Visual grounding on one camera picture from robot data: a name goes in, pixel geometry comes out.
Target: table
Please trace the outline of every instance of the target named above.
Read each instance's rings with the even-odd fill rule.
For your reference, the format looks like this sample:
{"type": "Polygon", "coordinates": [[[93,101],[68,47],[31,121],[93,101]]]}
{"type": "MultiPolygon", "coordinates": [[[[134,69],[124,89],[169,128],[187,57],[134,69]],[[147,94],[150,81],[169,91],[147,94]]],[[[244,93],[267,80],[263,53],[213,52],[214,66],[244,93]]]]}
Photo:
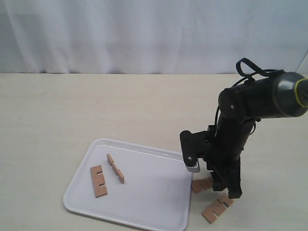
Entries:
{"type": "MultiPolygon", "coordinates": [[[[179,133],[213,124],[218,94],[238,79],[0,74],[0,230],[129,230],[63,206],[89,145],[105,137],[180,151],[179,133]]],[[[209,225],[201,212],[218,192],[192,194],[187,230],[306,230],[307,119],[258,123],[242,154],[242,197],[209,225]]],[[[201,167],[194,179],[208,176],[201,167]]]]}

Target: plastic tray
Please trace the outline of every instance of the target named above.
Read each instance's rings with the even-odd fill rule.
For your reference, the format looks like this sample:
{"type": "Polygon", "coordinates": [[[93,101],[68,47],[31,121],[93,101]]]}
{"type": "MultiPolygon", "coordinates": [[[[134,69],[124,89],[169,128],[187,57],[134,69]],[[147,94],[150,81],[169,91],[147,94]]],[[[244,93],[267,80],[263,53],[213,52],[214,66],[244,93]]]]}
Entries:
{"type": "Polygon", "coordinates": [[[92,143],[63,197],[75,213],[155,231],[187,226],[192,174],[181,153],[99,139],[92,143]],[[124,175],[121,184],[107,154],[124,175]],[[90,168],[102,165],[108,194],[95,198],[90,168]]]}

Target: black robotic arm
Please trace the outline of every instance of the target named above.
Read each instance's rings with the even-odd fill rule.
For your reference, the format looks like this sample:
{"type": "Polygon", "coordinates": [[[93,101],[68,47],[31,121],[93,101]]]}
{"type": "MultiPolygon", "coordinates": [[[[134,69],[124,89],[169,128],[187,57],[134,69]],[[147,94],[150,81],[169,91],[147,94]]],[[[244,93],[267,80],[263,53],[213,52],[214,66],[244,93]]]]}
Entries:
{"type": "Polygon", "coordinates": [[[308,79],[301,74],[262,70],[246,58],[237,62],[236,69],[243,78],[220,93],[215,124],[207,131],[192,134],[186,130],[180,134],[187,169],[199,172],[198,159],[202,158],[207,169],[212,170],[213,190],[228,188],[230,199],[242,195],[240,154],[256,122],[264,118],[299,117],[308,110],[308,79]],[[241,63],[255,72],[245,74],[241,63]],[[265,78],[256,81],[255,74],[265,78]]]}

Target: wooden block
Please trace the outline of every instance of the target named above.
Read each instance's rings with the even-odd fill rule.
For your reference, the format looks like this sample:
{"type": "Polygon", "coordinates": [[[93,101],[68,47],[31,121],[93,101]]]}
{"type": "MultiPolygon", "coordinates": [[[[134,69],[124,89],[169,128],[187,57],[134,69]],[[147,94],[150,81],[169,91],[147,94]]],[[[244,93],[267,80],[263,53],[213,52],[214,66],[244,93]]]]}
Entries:
{"type": "Polygon", "coordinates": [[[210,223],[214,223],[217,220],[215,214],[219,217],[226,211],[226,207],[216,200],[209,208],[203,211],[202,216],[210,223]]]}
{"type": "Polygon", "coordinates": [[[224,193],[220,198],[218,198],[218,200],[221,202],[221,203],[225,203],[228,207],[230,205],[233,204],[234,200],[232,199],[229,199],[228,195],[226,193],[224,193]]]}
{"type": "Polygon", "coordinates": [[[121,182],[122,184],[124,184],[124,176],[123,176],[122,172],[121,172],[119,169],[117,170],[117,174],[118,174],[118,176],[119,176],[120,182],[121,182]]]}
{"type": "Polygon", "coordinates": [[[194,193],[202,192],[200,180],[192,180],[192,190],[193,190],[194,193]]]}
{"type": "Polygon", "coordinates": [[[116,168],[116,166],[114,164],[112,165],[112,169],[115,172],[115,174],[117,175],[117,168],[116,168]]]}
{"type": "Polygon", "coordinates": [[[98,198],[100,196],[107,195],[107,188],[106,186],[104,186],[105,178],[103,176],[102,166],[97,165],[97,166],[91,167],[91,175],[92,175],[92,182],[93,182],[95,197],[98,198]]]}
{"type": "Polygon", "coordinates": [[[211,189],[213,187],[213,182],[210,178],[205,178],[200,180],[200,184],[204,190],[211,189]]]}
{"type": "Polygon", "coordinates": [[[110,156],[110,154],[107,154],[107,161],[112,166],[114,164],[113,158],[110,156]]]}

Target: white backdrop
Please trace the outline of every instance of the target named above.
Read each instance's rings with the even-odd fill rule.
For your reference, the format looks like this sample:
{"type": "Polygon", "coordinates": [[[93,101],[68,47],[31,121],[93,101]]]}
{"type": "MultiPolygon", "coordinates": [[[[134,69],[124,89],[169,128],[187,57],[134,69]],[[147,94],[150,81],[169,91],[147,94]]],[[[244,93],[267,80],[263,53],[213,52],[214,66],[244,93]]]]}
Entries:
{"type": "Polygon", "coordinates": [[[308,0],[0,0],[0,72],[308,73],[308,0]]]}

